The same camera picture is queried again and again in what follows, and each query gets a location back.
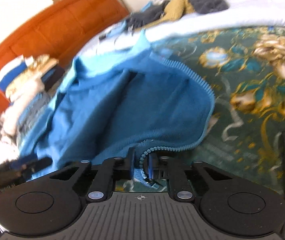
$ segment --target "blue fabric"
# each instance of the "blue fabric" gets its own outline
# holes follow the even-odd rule
[[[153,1],[149,1],[140,11],[144,12],[145,10],[147,10],[152,5],[153,5]]]
[[[148,152],[201,142],[214,108],[210,86],[181,62],[152,52],[144,37],[130,51],[74,59],[20,149],[21,156],[53,159],[34,178],[67,162],[100,164],[135,147],[135,175],[142,179],[139,164]]]
[[[45,84],[47,80],[55,73],[56,69],[52,68],[49,71],[47,71],[42,77],[41,81]]]
[[[45,111],[50,102],[50,95],[46,92],[38,93],[28,104],[17,121],[16,144],[20,147],[26,134],[32,129],[39,116]]]
[[[119,23],[115,28],[106,34],[107,38],[121,34],[127,27],[126,21]]]
[[[23,61],[21,64],[11,71],[9,71],[4,78],[0,81],[0,90],[5,92],[6,88],[9,86],[9,84],[17,77],[19,74],[21,74],[25,69],[27,69],[26,63]]]
[[[18,160],[12,160],[10,162],[10,168],[13,170],[20,170],[21,166],[23,164],[26,164],[26,163],[31,162],[31,161],[36,160],[36,159],[37,159],[37,155],[30,154],[30,155],[27,155],[23,158],[19,158]]]

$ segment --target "folded clothes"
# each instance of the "folded clothes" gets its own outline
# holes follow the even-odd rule
[[[40,78],[29,80],[27,85],[22,88],[20,97],[16,99],[13,105],[9,106],[1,116],[1,121],[3,121],[3,130],[6,134],[10,136],[14,136],[16,134],[17,122],[20,115],[33,98],[41,91],[44,91],[44,84],[41,82]]]
[[[10,70],[0,81],[0,90],[5,92],[10,83],[27,69],[26,63],[23,61],[17,67]]]
[[[21,113],[17,121],[16,144],[20,147],[24,137],[44,112],[51,97],[46,92],[38,93]]]
[[[0,82],[5,78],[6,75],[8,75],[10,72],[15,71],[15,68],[19,68],[19,66],[25,62],[27,66],[31,65],[34,61],[34,58],[28,57],[24,58],[23,55],[20,55],[19,57],[16,57],[12,61],[8,62],[1,70],[0,70]]]
[[[12,61],[8,62],[6,65],[4,65],[2,67],[2,69],[0,70],[0,81],[4,78],[4,76],[9,71],[11,71],[15,67],[19,66],[23,62],[23,59],[24,59],[23,55],[20,55],[20,56],[14,58]]]
[[[41,81],[44,83],[44,90],[49,91],[55,83],[62,78],[64,75],[65,70],[56,65],[51,70],[49,70],[42,78]]]
[[[225,0],[189,0],[197,13],[207,14],[227,10],[229,5]]]
[[[57,65],[58,60],[50,58],[49,55],[39,56],[34,63],[17,76],[7,87],[6,97],[10,98],[10,101],[15,101],[17,96],[12,96],[21,88],[24,87],[27,81],[30,79],[41,78],[45,73]]]

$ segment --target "white blanket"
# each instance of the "white blanket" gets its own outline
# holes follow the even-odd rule
[[[227,0],[228,10],[200,15],[185,15],[179,21],[167,22],[146,30],[150,42],[170,37],[187,36],[202,31],[242,26],[285,27],[285,0]],[[101,55],[114,50],[132,47],[140,33],[122,33],[99,42],[99,35],[92,38],[78,53],[84,56]]]

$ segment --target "blue zipper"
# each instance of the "blue zipper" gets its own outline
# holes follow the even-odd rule
[[[155,151],[160,151],[160,150],[165,150],[165,151],[170,151],[170,152],[181,152],[181,151],[186,151],[186,150],[191,150],[191,149],[196,148],[202,142],[202,140],[204,139],[204,137],[206,135],[207,125],[208,125],[209,119],[210,119],[210,117],[214,111],[214,107],[215,107],[215,94],[214,94],[211,86],[205,80],[203,80],[203,78],[201,76],[196,74],[192,69],[190,69],[188,66],[186,66],[182,62],[165,59],[164,57],[161,57],[155,53],[152,53],[150,56],[152,58],[154,58],[155,60],[160,61],[162,64],[166,65],[167,67],[176,68],[176,69],[181,70],[190,79],[192,79],[193,81],[198,83],[209,96],[210,111],[208,113],[208,117],[207,117],[207,120],[205,123],[203,133],[202,133],[201,137],[196,142],[188,144],[188,145],[180,146],[180,147],[156,146],[156,147],[152,147],[152,148],[149,148],[146,151],[144,151],[144,153],[141,155],[141,157],[139,159],[140,174],[141,174],[143,179],[147,178],[144,170],[142,169],[143,168],[143,161],[144,161],[144,158],[146,158],[149,153],[155,152]]]

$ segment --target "gold flower pattern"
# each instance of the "gold flower pattern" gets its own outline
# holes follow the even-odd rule
[[[190,155],[282,192],[277,138],[285,130],[285,28],[215,30],[155,44],[212,86],[217,122]]]

